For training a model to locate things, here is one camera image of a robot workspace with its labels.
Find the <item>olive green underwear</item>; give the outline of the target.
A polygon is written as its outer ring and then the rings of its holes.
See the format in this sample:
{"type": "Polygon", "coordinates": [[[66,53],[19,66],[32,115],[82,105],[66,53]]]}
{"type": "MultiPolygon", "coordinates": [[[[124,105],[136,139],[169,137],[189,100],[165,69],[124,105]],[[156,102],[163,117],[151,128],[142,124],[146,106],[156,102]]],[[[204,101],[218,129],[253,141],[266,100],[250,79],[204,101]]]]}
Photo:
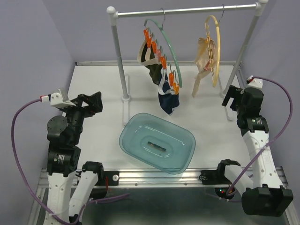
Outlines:
{"type": "Polygon", "coordinates": [[[154,84],[159,85],[162,78],[162,64],[155,56],[152,47],[148,48],[146,40],[143,41],[137,55],[138,62],[149,70],[149,75],[154,84]]]}

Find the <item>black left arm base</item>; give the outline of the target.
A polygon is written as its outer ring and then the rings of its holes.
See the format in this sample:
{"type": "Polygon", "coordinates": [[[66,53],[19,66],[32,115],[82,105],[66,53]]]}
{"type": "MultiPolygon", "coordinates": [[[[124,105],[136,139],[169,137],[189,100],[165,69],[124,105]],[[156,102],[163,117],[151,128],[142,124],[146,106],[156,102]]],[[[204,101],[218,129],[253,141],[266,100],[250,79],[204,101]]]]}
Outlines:
{"type": "Polygon", "coordinates": [[[119,185],[119,178],[119,171],[104,171],[103,179],[96,183],[95,187],[91,191],[90,198],[102,199],[107,197],[109,187],[119,185]]]}

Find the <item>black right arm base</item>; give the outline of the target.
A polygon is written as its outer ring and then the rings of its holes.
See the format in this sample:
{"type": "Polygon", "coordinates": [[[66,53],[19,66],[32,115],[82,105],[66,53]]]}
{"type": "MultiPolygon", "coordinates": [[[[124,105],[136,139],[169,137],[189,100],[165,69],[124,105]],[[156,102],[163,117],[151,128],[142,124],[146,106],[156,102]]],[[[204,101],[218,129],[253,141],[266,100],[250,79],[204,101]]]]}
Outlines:
{"type": "Polygon", "coordinates": [[[219,175],[217,170],[201,170],[199,180],[203,185],[222,185],[215,188],[215,193],[220,198],[231,200],[235,195],[235,188],[230,191],[230,194],[233,193],[233,195],[228,196],[226,194],[231,182],[225,176],[219,175]]]}

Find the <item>yellow clip hanger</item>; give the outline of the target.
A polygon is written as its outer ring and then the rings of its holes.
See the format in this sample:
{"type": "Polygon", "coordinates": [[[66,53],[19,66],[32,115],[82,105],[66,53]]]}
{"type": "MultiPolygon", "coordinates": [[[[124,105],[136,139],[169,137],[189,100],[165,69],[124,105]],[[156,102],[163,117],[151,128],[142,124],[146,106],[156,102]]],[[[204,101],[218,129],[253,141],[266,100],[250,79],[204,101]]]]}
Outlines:
{"type": "Polygon", "coordinates": [[[205,20],[206,44],[209,60],[205,65],[205,70],[212,73],[212,86],[216,87],[219,78],[220,56],[221,56],[221,35],[219,22],[215,16],[209,15],[205,20]],[[212,20],[216,29],[217,43],[210,36],[209,20],[212,20]]]}

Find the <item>beige underwear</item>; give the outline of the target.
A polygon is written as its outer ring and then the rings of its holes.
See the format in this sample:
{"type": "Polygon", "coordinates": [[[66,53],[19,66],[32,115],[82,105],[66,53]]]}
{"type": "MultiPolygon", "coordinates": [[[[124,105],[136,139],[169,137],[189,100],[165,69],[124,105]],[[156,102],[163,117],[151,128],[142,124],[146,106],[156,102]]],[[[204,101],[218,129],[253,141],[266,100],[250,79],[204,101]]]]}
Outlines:
{"type": "Polygon", "coordinates": [[[207,52],[207,44],[206,44],[206,38],[200,37],[198,39],[198,49],[197,49],[197,55],[194,60],[194,63],[196,64],[198,68],[198,74],[195,77],[195,83],[192,91],[192,97],[195,97],[199,91],[200,81],[205,78],[207,75],[212,73],[210,71],[205,70],[205,65],[207,64],[209,60],[208,52],[207,52]]]}

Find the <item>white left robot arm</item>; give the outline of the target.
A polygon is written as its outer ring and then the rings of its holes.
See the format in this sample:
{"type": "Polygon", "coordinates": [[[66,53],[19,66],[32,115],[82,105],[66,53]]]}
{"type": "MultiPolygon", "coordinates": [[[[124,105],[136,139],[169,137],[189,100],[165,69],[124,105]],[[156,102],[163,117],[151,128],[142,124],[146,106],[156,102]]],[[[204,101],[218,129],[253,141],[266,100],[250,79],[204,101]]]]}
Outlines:
{"type": "Polygon", "coordinates": [[[104,168],[100,162],[88,161],[82,166],[75,192],[71,191],[81,149],[77,146],[85,118],[103,110],[101,92],[90,96],[80,94],[69,100],[67,93],[58,89],[43,96],[42,102],[65,115],[52,117],[47,123],[49,141],[47,157],[48,199],[45,225],[79,225],[83,209],[95,185],[104,181],[104,168]]]}

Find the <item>navy blue underwear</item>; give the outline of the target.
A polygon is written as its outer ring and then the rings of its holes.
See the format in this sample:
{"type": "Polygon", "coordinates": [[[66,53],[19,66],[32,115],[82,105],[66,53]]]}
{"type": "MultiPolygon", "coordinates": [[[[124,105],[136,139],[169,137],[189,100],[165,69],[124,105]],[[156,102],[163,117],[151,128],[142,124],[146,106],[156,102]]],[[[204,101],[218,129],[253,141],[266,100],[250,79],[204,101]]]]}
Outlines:
{"type": "Polygon", "coordinates": [[[173,111],[180,105],[179,95],[169,85],[166,69],[161,69],[161,76],[158,84],[158,99],[160,107],[165,113],[171,115],[173,111]]]}

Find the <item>green clip hanger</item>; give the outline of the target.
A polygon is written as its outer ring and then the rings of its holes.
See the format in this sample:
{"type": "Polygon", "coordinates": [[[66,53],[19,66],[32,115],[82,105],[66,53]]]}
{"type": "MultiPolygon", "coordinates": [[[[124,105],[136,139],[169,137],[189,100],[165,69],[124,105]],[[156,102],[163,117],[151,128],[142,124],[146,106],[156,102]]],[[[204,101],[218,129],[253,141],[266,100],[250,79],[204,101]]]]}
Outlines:
{"type": "Polygon", "coordinates": [[[173,61],[174,61],[174,65],[176,67],[176,73],[177,73],[177,77],[178,77],[177,78],[178,85],[179,85],[180,88],[182,88],[182,77],[181,77],[181,71],[180,71],[180,68],[179,68],[177,57],[176,57],[176,54],[174,52],[173,46],[170,42],[170,39],[169,39],[169,37],[167,36],[167,34],[165,33],[165,31],[163,29],[163,24],[165,22],[165,11],[164,11],[163,8],[161,8],[160,10],[147,11],[145,14],[146,14],[146,16],[164,15],[164,21],[161,24],[159,24],[157,21],[155,21],[153,19],[146,19],[144,21],[144,26],[145,26],[144,36],[145,36],[147,47],[150,48],[151,45],[152,45],[152,42],[156,41],[156,39],[154,38],[154,34],[152,34],[150,32],[150,29],[147,28],[146,25],[147,25],[148,21],[152,21],[153,23],[155,23],[156,26],[158,27],[158,29],[160,30],[161,34],[163,35],[163,37],[164,37],[164,39],[165,39],[165,41],[166,41],[166,43],[169,47],[170,53],[171,53],[173,61]]]}

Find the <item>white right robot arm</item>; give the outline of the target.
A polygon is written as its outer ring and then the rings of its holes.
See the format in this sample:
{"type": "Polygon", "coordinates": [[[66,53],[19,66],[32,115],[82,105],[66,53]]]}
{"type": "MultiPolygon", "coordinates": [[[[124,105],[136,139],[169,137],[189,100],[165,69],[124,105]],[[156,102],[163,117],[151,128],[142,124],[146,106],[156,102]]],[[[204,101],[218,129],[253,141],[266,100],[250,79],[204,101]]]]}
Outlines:
{"type": "Polygon", "coordinates": [[[279,178],[270,150],[269,127],[260,115],[264,94],[259,88],[244,89],[230,86],[222,105],[233,99],[230,108],[237,112],[237,126],[247,146],[250,162],[244,169],[232,160],[220,162],[216,179],[230,181],[226,197],[238,191],[247,215],[279,217],[293,200],[293,192],[286,189],[279,178]]]}

